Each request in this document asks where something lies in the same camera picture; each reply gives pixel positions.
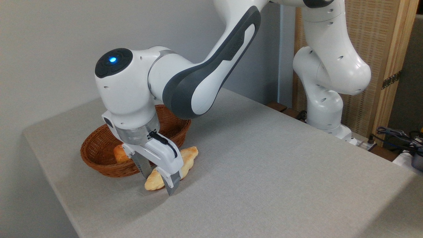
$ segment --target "pastry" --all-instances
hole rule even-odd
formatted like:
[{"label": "pastry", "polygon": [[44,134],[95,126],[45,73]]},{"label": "pastry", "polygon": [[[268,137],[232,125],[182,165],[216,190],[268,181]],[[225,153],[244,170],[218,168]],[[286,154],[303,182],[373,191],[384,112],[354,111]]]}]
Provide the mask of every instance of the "pastry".
[{"label": "pastry", "polygon": [[[182,160],[184,161],[184,165],[181,168],[182,177],[181,179],[185,178],[188,174],[188,171],[194,165],[194,159],[198,155],[197,147],[193,146],[187,149],[181,150]],[[163,182],[162,176],[156,169],[153,169],[150,176],[147,178],[146,183],[144,184],[145,189],[154,191],[157,189],[161,189],[165,186]]]},{"label": "pastry", "polygon": [[118,163],[123,163],[130,160],[121,144],[113,149],[113,153],[115,154],[115,158]]}]

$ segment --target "black cable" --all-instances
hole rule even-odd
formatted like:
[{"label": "black cable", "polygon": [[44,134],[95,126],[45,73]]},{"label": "black cable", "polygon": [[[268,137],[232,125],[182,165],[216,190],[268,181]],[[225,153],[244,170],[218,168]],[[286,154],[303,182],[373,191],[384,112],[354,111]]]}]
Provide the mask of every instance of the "black cable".
[{"label": "black cable", "polygon": [[390,143],[390,142],[388,142],[388,141],[386,141],[386,140],[384,140],[384,139],[382,139],[382,138],[380,138],[380,137],[378,137],[378,136],[376,136],[374,134],[371,134],[371,136],[373,136],[374,138],[376,138],[376,139],[378,139],[378,140],[380,140],[380,141],[382,141],[384,143],[387,143],[387,144],[389,144],[389,145],[391,145],[393,147],[397,147],[399,149],[407,150],[409,152],[417,153],[418,155],[423,156],[423,152],[420,151],[415,146],[412,146],[412,145],[409,145],[409,146],[400,146],[400,145],[397,145],[397,144],[392,144],[392,143]]}]

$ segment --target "electrical cable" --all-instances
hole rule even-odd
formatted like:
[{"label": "electrical cable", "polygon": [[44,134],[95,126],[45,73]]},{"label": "electrical cable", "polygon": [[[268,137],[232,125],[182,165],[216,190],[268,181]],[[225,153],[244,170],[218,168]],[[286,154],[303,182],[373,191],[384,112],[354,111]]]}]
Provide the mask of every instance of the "electrical cable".
[{"label": "electrical cable", "polygon": [[384,142],[384,143],[386,143],[386,144],[388,144],[388,145],[391,145],[391,146],[393,146],[393,147],[397,147],[397,148],[399,148],[399,149],[402,149],[402,150],[406,150],[406,151],[409,151],[410,153],[412,153],[412,154],[418,154],[418,155],[420,155],[420,156],[423,156],[423,152],[422,151],[420,151],[419,149],[418,149],[418,147],[419,146],[417,146],[417,145],[415,145],[415,144],[411,144],[411,145],[408,145],[408,146],[401,146],[401,145],[397,145],[397,144],[393,144],[393,143],[390,143],[390,142],[388,142],[388,141],[386,141],[386,140],[384,140],[384,139],[382,139],[382,138],[380,138],[380,137],[378,137],[378,136],[376,136],[376,135],[374,135],[374,134],[371,134],[371,136],[372,137],[374,137],[374,138],[376,138],[376,139],[378,139],[378,140],[380,140],[380,141],[382,141],[382,142]]}]

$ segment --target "table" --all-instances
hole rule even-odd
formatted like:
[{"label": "table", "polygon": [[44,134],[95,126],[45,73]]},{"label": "table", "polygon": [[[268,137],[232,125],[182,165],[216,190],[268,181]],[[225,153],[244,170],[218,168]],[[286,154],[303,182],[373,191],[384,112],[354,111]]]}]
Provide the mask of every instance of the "table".
[{"label": "table", "polygon": [[109,178],[80,146],[101,100],[24,132],[76,232],[104,237],[423,237],[423,178],[222,89],[182,148],[199,155],[175,194]]}]

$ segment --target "white wall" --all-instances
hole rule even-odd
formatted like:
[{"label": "white wall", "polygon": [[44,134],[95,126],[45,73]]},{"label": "white wall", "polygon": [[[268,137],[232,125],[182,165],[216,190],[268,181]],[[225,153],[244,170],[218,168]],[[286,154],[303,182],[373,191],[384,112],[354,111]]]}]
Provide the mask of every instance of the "white wall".
[{"label": "white wall", "polygon": [[[0,17],[0,237],[76,237],[22,130],[98,98],[105,52],[164,45],[199,62],[224,25],[211,0],[5,0]],[[277,97],[278,5],[262,26],[226,87],[266,103]]]}]

